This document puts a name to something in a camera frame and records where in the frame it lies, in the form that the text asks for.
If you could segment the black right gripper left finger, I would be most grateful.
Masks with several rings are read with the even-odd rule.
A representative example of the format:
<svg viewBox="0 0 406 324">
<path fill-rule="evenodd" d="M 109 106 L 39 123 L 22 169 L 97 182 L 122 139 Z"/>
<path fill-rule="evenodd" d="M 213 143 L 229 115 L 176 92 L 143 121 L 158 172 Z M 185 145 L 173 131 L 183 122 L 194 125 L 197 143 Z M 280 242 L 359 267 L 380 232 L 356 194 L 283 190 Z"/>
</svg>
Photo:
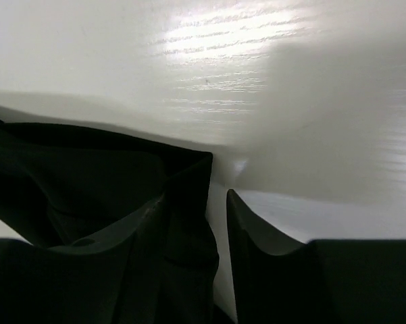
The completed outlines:
<svg viewBox="0 0 406 324">
<path fill-rule="evenodd" d="M 0 238 L 0 323 L 152 323 L 164 197 L 69 246 Z"/>
</svg>

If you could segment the black skirt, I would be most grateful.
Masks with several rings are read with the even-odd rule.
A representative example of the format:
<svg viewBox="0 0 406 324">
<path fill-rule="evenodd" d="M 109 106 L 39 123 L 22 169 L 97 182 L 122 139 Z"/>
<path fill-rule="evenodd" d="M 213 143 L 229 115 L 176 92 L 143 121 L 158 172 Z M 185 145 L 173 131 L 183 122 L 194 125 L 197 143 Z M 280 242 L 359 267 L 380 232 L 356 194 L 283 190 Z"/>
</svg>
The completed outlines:
<svg viewBox="0 0 406 324">
<path fill-rule="evenodd" d="M 0 120 L 0 220 L 40 247 L 69 246 L 164 197 L 152 323 L 229 323 L 213 301 L 219 254 L 206 220 L 213 156 L 124 134 Z"/>
</svg>

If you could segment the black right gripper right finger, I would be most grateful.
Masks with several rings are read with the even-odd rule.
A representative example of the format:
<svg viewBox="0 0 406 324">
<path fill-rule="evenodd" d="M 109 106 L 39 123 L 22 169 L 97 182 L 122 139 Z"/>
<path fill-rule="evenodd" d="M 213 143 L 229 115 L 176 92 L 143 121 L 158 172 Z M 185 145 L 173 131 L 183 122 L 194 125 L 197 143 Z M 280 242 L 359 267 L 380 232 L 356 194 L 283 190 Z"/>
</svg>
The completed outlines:
<svg viewBox="0 0 406 324">
<path fill-rule="evenodd" d="M 406 240 L 302 243 L 226 197 L 239 323 L 406 323 Z"/>
</svg>

